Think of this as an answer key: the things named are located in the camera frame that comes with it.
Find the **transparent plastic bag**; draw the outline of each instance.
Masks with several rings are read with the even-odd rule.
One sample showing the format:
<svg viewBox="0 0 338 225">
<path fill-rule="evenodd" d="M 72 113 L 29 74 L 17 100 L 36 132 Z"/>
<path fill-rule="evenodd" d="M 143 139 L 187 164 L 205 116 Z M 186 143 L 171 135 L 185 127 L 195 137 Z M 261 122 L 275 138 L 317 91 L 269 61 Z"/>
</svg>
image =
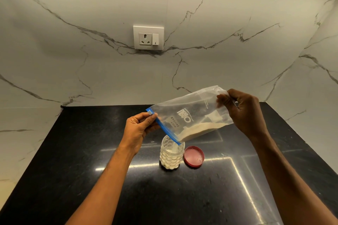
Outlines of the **transparent plastic bag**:
<svg viewBox="0 0 338 225">
<path fill-rule="evenodd" d="M 217 108 L 217 95 L 227 94 L 219 86 L 203 88 L 182 97 L 155 104 L 147 108 L 157 113 L 157 123 L 178 145 L 211 132 L 233 121 L 225 106 Z"/>
</svg>

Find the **wall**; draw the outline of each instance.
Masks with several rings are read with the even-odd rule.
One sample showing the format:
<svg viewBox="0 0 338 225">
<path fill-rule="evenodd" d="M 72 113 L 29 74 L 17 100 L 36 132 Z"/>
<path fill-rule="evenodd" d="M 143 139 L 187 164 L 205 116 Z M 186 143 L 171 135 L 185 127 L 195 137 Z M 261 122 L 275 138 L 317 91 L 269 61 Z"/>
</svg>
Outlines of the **wall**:
<svg viewBox="0 0 338 225">
<path fill-rule="evenodd" d="M 268 99 L 333 2 L 0 0 L 0 198 L 60 105 L 153 104 L 211 85 Z M 136 52 L 134 24 L 164 26 L 164 51 Z"/>
<path fill-rule="evenodd" d="M 268 103 L 338 172 L 338 3 Z"/>
</svg>

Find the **electrical outlet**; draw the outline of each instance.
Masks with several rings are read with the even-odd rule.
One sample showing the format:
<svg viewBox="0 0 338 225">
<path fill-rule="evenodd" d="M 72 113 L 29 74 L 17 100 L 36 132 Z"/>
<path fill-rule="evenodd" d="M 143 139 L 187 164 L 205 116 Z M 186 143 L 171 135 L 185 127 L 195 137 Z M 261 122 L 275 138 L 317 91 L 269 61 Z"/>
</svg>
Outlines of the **electrical outlet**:
<svg viewBox="0 0 338 225">
<path fill-rule="evenodd" d="M 152 45 L 151 33 L 139 33 L 140 45 Z"/>
<path fill-rule="evenodd" d="M 164 27 L 133 26 L 134 48 L 137 50 L 163 50 Z"/>
</svg>

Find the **jar lid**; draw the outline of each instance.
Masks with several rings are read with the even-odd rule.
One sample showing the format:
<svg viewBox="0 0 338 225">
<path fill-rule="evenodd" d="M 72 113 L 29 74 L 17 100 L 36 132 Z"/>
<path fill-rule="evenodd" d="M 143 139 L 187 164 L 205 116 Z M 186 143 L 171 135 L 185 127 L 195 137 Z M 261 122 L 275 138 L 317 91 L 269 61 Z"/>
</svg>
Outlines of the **jar lid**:
<svg viewBox="0 0 338 225">
<path fill-rule="evenodd" d="M 204 161 L 203 151 L 196 146 L 189 146 L 184 151 L 184 162 L 190 167 L 200 167 Z"/>
</svg>

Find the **white printed logo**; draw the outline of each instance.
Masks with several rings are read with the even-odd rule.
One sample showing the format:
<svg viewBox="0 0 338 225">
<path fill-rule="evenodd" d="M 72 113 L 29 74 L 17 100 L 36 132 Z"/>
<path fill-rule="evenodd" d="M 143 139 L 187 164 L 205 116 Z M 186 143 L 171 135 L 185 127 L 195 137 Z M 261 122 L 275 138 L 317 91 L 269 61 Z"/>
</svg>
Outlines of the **white printed logo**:
<svg viewBox="0 0 338 225">
<path fill-rule="evenodd" d="M 186 111 L 186 109 L 182 109 L 179 112 L 177 112 L 181 116 L 181 118 L 184 119 L 187 123 L 191 122 L 191 118 L 189 117 L 189 113 Z"/>
</svg>

